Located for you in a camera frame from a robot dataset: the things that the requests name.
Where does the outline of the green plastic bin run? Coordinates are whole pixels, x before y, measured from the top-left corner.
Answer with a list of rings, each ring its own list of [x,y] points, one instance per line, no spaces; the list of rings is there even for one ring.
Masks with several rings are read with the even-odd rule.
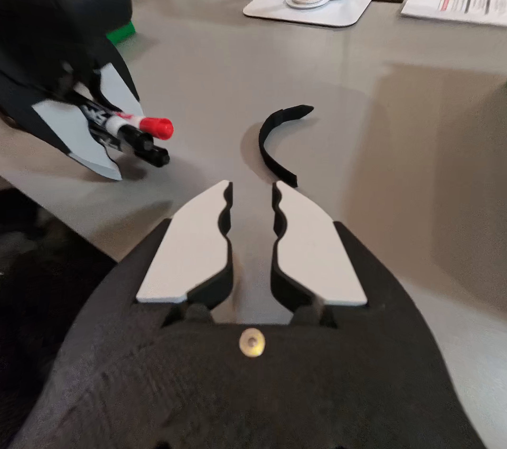
[[[128,24],[106,34],[106,38],[115,46],[136,35],[136,29],[132,21]]]

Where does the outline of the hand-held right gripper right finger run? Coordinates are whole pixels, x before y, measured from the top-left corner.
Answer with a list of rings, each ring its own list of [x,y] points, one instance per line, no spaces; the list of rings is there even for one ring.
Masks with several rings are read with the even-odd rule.
[[[363,307],[367,296],[333,219],[283,181],[272,186],[271,292],[286,309]]]

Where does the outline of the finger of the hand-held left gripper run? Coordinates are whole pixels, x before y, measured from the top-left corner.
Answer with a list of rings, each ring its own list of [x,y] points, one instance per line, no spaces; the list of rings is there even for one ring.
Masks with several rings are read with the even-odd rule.
[[[77,106],[44,100],[32,107],[67,146],[69,158],[104,178],[122,180],[117,164],[104,146],[92,138],[88,120]]]
[[[138,97],[112,63],[95,69],[95,100],[124,114],[143,116]]]

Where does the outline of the black dry-erase marker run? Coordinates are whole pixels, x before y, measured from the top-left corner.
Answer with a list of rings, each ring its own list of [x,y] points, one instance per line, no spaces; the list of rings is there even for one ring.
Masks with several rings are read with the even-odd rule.
[[[98,143],[105,148],[116,150],[124,154],[135,155],[154,167],[164,167],[170,161],[168,151],[158,146],[152,146],[149,150],[138,150],[125,141],[115,138],[108,132],[90,129],[90,133]]]
[[[154,147],[151,135],[131,125],[117,112],[89,100],[78,104],[78,108],[92,124],[94,131],[123,141],[136,152],[149,152]]]

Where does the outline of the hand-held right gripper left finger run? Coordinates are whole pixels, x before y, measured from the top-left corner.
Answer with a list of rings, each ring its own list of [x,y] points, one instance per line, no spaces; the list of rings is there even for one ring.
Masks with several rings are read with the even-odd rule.
[[[200,303],[212,310],[233,289],[230,210],[233,184],[222,180],[183,205],[136,293],[139,303]]]

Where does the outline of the red dry-erase marker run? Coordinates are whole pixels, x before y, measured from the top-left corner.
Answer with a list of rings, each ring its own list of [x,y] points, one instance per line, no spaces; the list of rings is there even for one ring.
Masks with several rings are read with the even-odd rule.
[[[174,126],[168,118],[146,117],[122,112],[116,112],[116,114],[141,132],[148,133],[162,141],[169,140],[174,133]]]

